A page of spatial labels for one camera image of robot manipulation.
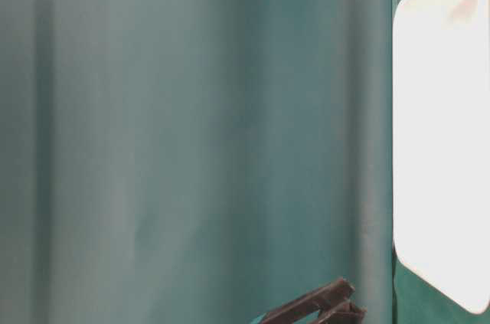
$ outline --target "green wall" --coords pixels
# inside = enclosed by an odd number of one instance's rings
[[[0,4],[0,322],[391,322],[390,0]]]

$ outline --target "white board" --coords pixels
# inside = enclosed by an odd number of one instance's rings
[[[402,0],[394,20],[394,243],[471,313],[490,303],[488,0]]]

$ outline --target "white rounded rectangle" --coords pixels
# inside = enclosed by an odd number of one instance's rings
[[[471,313],[490,303],[489,0],[402,0],[394,19],[394,243]]]

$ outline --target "curtain fold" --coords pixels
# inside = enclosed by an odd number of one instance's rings
[[[0,322],[391,322],[391,0],[0,4]]]

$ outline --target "green fabric backdrop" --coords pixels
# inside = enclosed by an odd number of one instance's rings
[[[391,322],[391,0],[0,6],[0,322]]]
[[[475,316],[446,298],[411,273],[394,258],[395,310],[397,324],[482,324],[490,322],[490,310]]]

